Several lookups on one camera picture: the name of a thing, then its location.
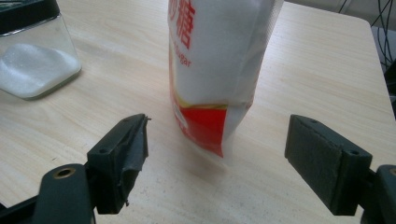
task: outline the white plastic bag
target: white plastic bag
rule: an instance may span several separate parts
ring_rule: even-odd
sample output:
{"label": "white plastic bag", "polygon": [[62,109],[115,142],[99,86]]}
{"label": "white plastic bag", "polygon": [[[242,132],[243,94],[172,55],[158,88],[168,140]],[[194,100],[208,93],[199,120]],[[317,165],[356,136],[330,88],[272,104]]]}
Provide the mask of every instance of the white plastic bag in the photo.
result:
{"label": "white plastic bag", "polygon": [[182,132],[223,156],[252,105],[283,0],[169,0],[170,88]]}

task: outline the screw hole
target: screw hole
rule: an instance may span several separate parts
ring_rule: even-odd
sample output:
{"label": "screw hole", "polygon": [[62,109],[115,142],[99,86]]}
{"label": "screw hole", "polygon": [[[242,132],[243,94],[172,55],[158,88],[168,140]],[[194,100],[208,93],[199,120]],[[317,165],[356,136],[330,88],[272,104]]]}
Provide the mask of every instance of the screw hole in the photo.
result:
{"label": "screw hole", "polygon": [[390,169],[390,173],[393,174],[393,175],[396,175],[396,168]]}
{"label": "screw hole", "polygon": [[67,177],[69,177],[70,175],[73,175],[75,171],[76,171],[75,168],[64,168],[64,169],[62,169],[62,170],[56,172],[56,173],[53,175],[53,177],[54,177],[55,179],[67,178]]}
{"label": "screw hole", "polygon": [[350,152],[351,154],[353,154],[353,155],[359,155],[359,151],[350,150],[349,152]]}

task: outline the chinese characters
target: chinese characters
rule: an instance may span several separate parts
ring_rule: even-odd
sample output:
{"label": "chinese characters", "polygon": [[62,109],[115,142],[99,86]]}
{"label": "chinese characters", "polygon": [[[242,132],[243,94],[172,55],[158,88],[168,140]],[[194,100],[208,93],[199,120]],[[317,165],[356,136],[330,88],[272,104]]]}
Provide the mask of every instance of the chinese characters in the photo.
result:
{"label": "chinese characters", "polygon": [[178,5],[177,36],[187,49],[190,48],[194,15],[195,9],[191,5],[191,0],[180,0]]}

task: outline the wood grain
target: wood grain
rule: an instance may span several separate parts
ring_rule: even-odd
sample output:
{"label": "wood grain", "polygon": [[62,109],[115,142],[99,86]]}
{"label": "wood grain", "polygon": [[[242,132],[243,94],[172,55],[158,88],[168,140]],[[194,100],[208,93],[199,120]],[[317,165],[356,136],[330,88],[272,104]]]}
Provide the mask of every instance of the wood grain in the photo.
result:
{"label": "wood grain", "polygon": [[253,107],[225,160],[191,148],[168,91],[167,1],[62,0],[79,76],[42,99],[0,91],[0,203],[37,194],[41,176],[86,153],[120,119],[148,125],[149,157],[130,206],[98,223],[359,223],[334,217],[284,158],[290,114],[318,119],[396,163],[396,124],[367,22],[285,3]]}

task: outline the glass jar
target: glass jar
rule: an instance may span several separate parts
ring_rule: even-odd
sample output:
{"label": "glass jar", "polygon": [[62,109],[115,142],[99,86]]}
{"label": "glass jar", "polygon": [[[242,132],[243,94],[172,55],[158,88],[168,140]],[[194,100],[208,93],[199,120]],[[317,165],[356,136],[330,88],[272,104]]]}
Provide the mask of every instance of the glass jar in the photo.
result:
{"label": "glass jar", "polygon": [[55,0],[0,3],[0,89],[32,99],[61,86],[81,63]]}

